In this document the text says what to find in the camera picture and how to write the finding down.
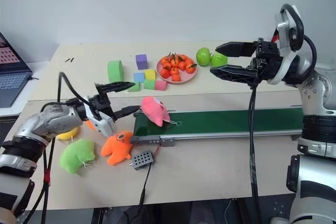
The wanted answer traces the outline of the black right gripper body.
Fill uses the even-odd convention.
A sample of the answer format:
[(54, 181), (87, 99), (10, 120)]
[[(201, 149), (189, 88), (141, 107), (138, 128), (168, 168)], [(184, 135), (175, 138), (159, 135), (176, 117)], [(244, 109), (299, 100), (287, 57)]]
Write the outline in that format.
[(254, 41), (255, 57), (250, 62), (250, 67), (257, 70), (257, 80), (260, 83), (263, 80), (272, 79), (282, 64), (282, 57), (279, 55), (279, 49), (275, 42), (264, 41), (258, 38)]

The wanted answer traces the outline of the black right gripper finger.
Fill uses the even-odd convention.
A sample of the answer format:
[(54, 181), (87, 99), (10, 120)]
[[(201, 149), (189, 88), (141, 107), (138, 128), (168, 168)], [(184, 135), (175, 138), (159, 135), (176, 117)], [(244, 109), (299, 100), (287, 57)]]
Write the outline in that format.
[(215, 48), (217, 53), (227, 57), (251, 57), (256, 50), (253, 42), (230, 41)]
[(248, 86), (257, 86), (259, 84), (258, 71), (248, 67), (225, 65), (210, 68), (210, 72), (214, 76), (226, 81), (244, 83)]

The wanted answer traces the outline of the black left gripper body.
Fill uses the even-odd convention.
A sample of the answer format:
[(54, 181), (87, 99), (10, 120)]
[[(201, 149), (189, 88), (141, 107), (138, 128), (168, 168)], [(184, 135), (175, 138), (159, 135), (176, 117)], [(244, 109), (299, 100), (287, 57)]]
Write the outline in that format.
[(95, 119), (101, 120), (103, 113), (113, 120), (115, 119), (115, 114), (111, 108), (111, 103), (106, 94), (96, 94), (93, 97), (89, 97), (88, 101), (90, 103), (90, 110)]

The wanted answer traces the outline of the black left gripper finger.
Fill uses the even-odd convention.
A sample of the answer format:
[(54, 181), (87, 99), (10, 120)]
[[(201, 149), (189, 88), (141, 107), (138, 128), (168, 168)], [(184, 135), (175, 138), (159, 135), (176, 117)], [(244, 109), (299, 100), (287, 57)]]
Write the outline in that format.
[(128, 115), (131, 115), (131, 114), (135, 113), (139, 109), (140, 109), (139, 105), (133, 105), (133, 106), (124, 107), (124, 108), (120, 109), (119, 111), (115, 111), (113, 113), (112, 119), (115, 122), (115, 121), (117, 121), (120, 118), (123, 118), (123, 117), (126, 117)]
[(100, 96), (106, 95), (110, 92), (120, 92), (123, 90), (127, 90), (130, 87), (133, 87), (135, 85), (134, 82), (112, 82), (108, 84), (95, 84), (95, 87), (99, 93)]

